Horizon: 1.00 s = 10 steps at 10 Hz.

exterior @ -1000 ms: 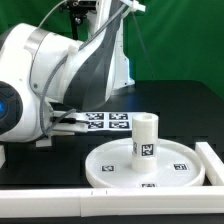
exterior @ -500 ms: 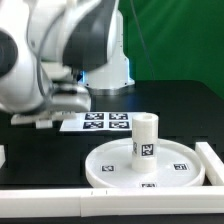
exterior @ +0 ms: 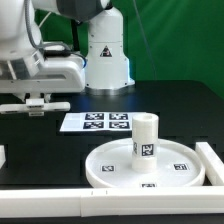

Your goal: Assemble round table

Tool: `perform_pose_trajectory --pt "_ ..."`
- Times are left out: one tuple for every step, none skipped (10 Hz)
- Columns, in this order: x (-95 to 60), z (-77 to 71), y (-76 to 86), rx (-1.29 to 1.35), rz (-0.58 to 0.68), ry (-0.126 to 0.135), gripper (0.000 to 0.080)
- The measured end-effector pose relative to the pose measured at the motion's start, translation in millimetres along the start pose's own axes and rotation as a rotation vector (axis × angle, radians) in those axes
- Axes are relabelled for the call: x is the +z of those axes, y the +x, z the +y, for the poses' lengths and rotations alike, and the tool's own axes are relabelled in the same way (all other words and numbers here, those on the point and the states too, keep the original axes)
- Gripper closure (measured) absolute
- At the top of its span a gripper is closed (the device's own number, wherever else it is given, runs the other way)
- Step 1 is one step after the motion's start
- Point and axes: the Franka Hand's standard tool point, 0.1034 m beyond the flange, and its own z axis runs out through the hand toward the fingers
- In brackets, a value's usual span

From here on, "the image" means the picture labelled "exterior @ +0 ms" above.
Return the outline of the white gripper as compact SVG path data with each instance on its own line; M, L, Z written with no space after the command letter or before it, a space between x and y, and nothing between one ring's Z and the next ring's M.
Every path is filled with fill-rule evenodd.
M28 65L23 59L0 61L0 93L74 93L85 88L83 60L48 57Z

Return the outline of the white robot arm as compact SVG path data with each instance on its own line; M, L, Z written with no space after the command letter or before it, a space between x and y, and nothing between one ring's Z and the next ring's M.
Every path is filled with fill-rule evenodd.
M0 93L118 93L133 85L123 16L111 0L0 0Z

